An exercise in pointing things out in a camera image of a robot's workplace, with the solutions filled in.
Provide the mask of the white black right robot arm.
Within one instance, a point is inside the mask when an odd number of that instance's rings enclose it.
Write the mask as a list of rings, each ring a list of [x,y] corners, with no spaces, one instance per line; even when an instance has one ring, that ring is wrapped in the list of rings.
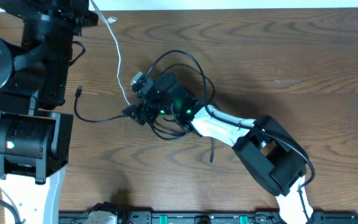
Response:
[[[184,133],[217,139],[232,147],[253,179],[275,196],[280,218],[285,223],[311,223],[313,209],[305,187],[315,174],[304,149],[271,116],[244,119],[223,113],[217,107],[195,98],[173,73],[156,79],[137,73],[131,89],[140,98],[124,115],[156,131],[159,116],[171,116]]]

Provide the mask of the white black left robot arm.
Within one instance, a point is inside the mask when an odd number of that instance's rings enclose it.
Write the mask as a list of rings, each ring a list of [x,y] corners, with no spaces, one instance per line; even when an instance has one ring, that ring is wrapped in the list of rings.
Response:
[[[98,16],[87,0],[0,0],[23,21],[20,45],[0,38],[0,204],[6,223],[58,223],[73,116],[65,103],[74,36]]]

